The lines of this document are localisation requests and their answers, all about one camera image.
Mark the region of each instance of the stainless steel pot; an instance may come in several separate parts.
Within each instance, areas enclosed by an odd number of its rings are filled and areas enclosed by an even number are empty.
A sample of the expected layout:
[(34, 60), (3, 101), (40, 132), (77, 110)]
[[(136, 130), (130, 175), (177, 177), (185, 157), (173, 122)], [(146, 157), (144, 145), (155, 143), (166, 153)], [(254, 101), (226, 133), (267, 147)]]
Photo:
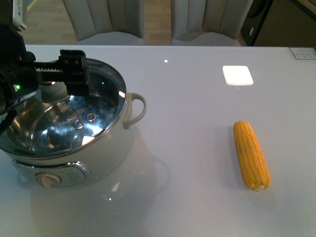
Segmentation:
[[(87, 62), (89, 96), (67, 96), (62, 82), (41, 86), (17, 108), (18, 116), (0, 137), (0, 149), (17, 170), (45, 188), (96, 180), (116, 169), (133, 143), (129, 127), (146, 113), (145, 98), (127, 93), (113, 67)], [(144, 108), (131, 118), (135, 99)]]

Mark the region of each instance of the chair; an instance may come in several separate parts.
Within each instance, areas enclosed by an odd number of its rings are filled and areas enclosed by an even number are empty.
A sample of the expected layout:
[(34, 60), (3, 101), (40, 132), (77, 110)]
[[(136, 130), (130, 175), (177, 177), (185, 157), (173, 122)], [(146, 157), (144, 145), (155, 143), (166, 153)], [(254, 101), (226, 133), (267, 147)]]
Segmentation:
[(62, 0), (77, 44), (144, 45), (144, 0)]
[(253, 0), (171, 0), (171, 45), (240, 46)]

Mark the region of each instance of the white table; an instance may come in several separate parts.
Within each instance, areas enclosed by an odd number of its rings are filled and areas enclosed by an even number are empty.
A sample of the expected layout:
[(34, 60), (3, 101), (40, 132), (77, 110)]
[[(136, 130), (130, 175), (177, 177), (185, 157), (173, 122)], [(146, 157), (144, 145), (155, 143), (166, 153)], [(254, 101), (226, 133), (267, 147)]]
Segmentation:
[[(38, 61), (82, 49), (123, 76), (148, 102), (120, 195), (108, 177), (45, 190), (0, 152), (1, 237), (314, 237), (316, 235), (316, 61), (289, 48), (27, 46)], [(252, 86), (227, 85), (224, 65), (245, 65)], [(248, 190), (233, 124), (252, 124), (272, 185)]]

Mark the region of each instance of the label sticker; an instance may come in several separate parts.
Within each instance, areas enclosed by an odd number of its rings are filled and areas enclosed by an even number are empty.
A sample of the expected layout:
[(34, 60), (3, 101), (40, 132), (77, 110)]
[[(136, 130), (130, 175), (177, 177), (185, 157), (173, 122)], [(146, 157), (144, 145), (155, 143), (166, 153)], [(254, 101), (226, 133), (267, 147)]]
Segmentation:
[(253, 27), (251, 27), (251, 30), (250, 30), (250, 32), (249, 32), (249, 35), (251, 36), (252, 35), (252, 33), (253, 33)]
[(316, 59), (315, 48), (290, 48), (296, 59)]

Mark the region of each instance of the chair back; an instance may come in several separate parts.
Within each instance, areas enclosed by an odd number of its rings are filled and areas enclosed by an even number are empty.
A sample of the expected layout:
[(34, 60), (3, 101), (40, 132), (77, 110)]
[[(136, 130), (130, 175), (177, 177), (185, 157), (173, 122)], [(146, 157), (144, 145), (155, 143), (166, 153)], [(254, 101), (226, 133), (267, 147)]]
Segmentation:
[(62, 0), (77, 40), (101, 33), (144, 37), (144, 0)]
[(238, 35), (253, 0), (171, 0), (172, 38), (190, 32)]

